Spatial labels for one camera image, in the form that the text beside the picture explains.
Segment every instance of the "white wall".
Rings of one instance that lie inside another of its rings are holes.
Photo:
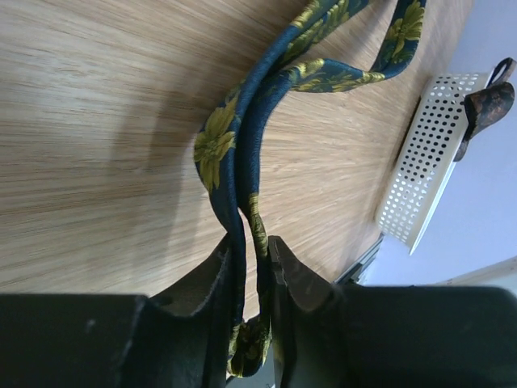
[[[484,71],[517,59],[516,36],[516,0],[476,0],[449,70]],[[511,81],[517,87],[517,75]],[[470,143],[416,252],[409,257],[407,247],[387,238],[365,284],[431,284],[515,255],[517,104]]]

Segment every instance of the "wood grain surface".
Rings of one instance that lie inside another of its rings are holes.
[[[367,69],[395,3],[372,2],[306,57]],[[472,6],[427,3],[401,76],[292,92],[268,123],[267,231],[328,280],[377,238],[373,214],[419,92]],[[0,291],[153,294],[206,258],[224,231],[195,172],[195,134],[304,4],[2,0]]]

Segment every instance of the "fabric loop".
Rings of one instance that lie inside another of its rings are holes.
[[[410,63],[422,32],[425,0],[399,0],[379,54],[369,71],[332,59],[291,65],[339,25],[366,7],[368,0],[313,0],[275,40],[245,79],[210,115],[195,141],[194,161],[212,208],[232,240],[238,297],[229,345],[228,371],[255,373],[267,354],[270,331],[271,261],[259,214],[260,147],[267,119],[289,91],[349,91],[401,73]],[[260,313],[245,323],[246,238],[242,211],[257,257]]]

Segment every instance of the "silk tie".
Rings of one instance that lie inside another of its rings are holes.
[[[247,76],[212,112],[200,130],[194,161],[212,208],[231,239],[238,297],[233,301],[233,331],[228,371],[239,377],[255,373],[271,341],[271,260],[259,215],[260,147],[267,119],[288,91],[340,92],[380,82],[410,63],[422,32],[425,0],[399,0],[369,71],[332,59],[292,65],[301,54],[361,11],[368,0],[313,0],[273,42]],[[246,217],[257,258],[259,314],[244,322],[246,239],[238,210]]]

